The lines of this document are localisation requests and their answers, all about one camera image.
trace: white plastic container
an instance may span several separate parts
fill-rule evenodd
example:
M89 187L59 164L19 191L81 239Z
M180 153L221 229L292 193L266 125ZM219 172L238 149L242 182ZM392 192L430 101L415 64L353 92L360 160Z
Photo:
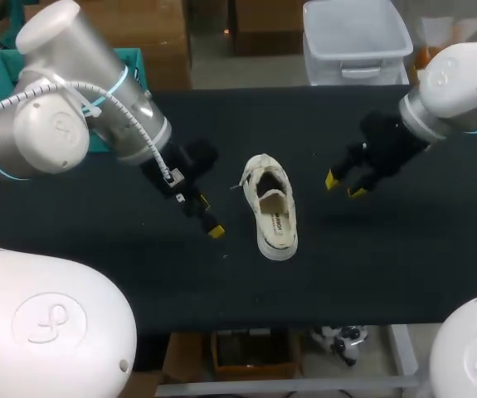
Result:
M398 84L413 44L389 0L307 2L303 19L311 85Z

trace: plastic bin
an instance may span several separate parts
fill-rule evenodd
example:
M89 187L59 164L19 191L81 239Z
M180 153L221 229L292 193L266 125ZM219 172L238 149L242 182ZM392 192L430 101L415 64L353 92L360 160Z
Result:
M118 58L129 68L129 73L147 90L146 74L142 52L138 48L117 48L114 50ZM12 94L24 59L17 50L0 50L0 101ZM89 152L108 152L104 142L91 132Z
M318 0L303 6L311 85L394 85L413 52L389 0Z

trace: white coiled cable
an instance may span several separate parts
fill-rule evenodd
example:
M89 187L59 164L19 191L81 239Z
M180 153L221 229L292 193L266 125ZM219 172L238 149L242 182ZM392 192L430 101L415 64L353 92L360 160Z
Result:
M155 157L155 161L157 162L158 168L163 174L164 179L167 182L170 182L173 180L172 174L170 173L170 169L164 162L164 159L161 156L161 153L158 151L157 147L155 146L155 143L153 142L152 138L149 136L148 132L144 129L142 124L140 124L139 121L133 116L133 114L129 112L129 109L127 109L112 94L110 94L108 91L96 85L85 83L83 81L64 81L63 83L49 83L47 85L42 85L34 89L29 89L29 90L23 91L22 93L18 93L18 94L12 95L11 97L3 99L2 101L0 101L0 110L6 109L9 106L16 105L24 100L31 100L41 95L63 90L67 86L73 87L76 90L92 91L92 92L98 93L99 95L111 101L111 103L114 106L116 106L124 114L124 116L129 121L129 123L132 124L140 133L140 135L144 138L144 140L146 141L146 144L152 151L153 156Z

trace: metal frame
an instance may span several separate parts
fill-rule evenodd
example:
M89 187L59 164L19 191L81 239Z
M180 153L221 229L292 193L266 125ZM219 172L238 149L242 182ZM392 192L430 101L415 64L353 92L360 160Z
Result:
M155 396L200 396L210 394L253 394L288 391L411 389L420 385L418 363L407 325L388 326L398 376L343 377L265 381L219 381L170 384L158 387Z

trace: small robot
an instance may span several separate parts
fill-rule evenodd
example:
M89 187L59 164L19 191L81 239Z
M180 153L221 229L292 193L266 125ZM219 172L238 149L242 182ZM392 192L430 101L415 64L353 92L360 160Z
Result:
M325 326L314 328L312 338L325 350L331 350L347 364L354 366L359 358L358 345L367 339L367 327L357 326Z

